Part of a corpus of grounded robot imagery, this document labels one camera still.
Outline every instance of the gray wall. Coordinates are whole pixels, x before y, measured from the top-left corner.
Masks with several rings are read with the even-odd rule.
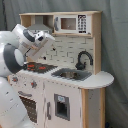
[[[20,23],[19,13],[87,11],[102,13],[102,70],[114,75],[106,88],[106,121],[128,127],[128,0],[5,0],[8,29]]]

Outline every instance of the toy kitchen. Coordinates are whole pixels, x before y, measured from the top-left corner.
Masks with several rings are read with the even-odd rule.
[[[34,34],[55,42],[9,76],[36,128],[104,128],[105,87],[114,78],[101,71],[101,12],[20,14]]]

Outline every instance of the countertop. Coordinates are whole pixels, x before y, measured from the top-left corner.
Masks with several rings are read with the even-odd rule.
[[[34,76],[41,77],[42,79],[44,79],[44,81],[49,80],[49,81],[62,83],[62,84],[66,84],[69,86],[83,88],[83,89],[96,89],[96,88],[107,87],[111,85],[114,81],[114,77],[111,74],[104,72],[104,71],[101,71],[96,75],[91,75],[90,77],[88,77],[87,79],[83,81],[67,80],[63,78],[53,77],[51,75],[53,72],[61,68],[64,68],[64,67],[57,67],[45,74],[38,74],[38,73],[33,73],[29,71],[24,71],[24,70],[20,71],[20,73],[32,74]]]

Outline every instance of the faucet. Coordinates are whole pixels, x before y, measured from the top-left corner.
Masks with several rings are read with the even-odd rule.
[[[90,65],[93,65],[92,56],[91,56],[88,52],[82,51],[82,52],[80,52],[79,55],[78,55],[78,63],[76,64],[77,70],[83,70],[83,69],[85,69],[85,67],[86,67],[86,62],[84,62],[84,64],[82,64],[82,63],[80,62],[80,58],[81,58],[81,56],[82,56],[83,54],[86,54],[86,55],[89,57],[89,59],[90,59]]]

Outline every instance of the sink basin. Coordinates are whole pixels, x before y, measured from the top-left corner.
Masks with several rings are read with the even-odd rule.
[[[92,73],[88,71],[80,71],[76,69],[62,68],[51,74],[54,77],[69,79],[69,80],[79,80],[83,81],[87,79]]]

